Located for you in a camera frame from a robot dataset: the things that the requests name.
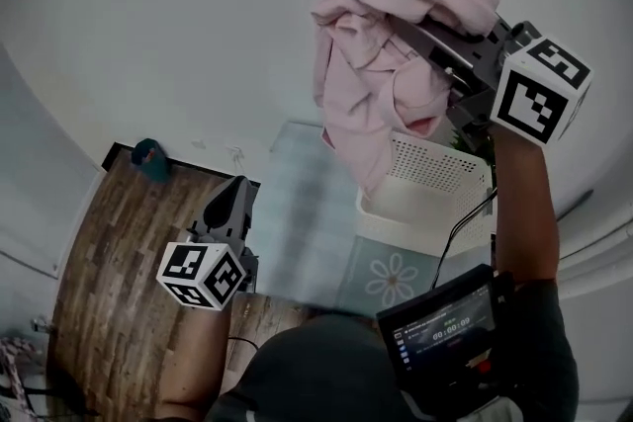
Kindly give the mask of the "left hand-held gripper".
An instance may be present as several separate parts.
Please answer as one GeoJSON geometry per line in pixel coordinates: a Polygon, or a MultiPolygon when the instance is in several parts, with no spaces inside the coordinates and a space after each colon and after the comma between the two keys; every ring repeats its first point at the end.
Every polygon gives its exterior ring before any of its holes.
{"type": "Polygon", "coordinates": [[[245,245],[255,189],[245,176],[216,187],[199,224],[165,247],[157,281],[180,304],[223,310],[237,293],[254,293],[258,257],[245,245]]]}

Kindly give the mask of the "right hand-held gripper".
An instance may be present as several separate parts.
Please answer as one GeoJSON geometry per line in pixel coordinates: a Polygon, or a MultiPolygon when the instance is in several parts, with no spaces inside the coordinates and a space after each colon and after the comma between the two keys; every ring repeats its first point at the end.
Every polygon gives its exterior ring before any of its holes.
{"type": "Polygon", "coordinates": [[[567,131],[592,80],[587,63],[528,21],[498,20],[475,37],[395,19],[395,34],[451,77],[446,115],[473,148],[492,124],[548,146],[567,131]]]}

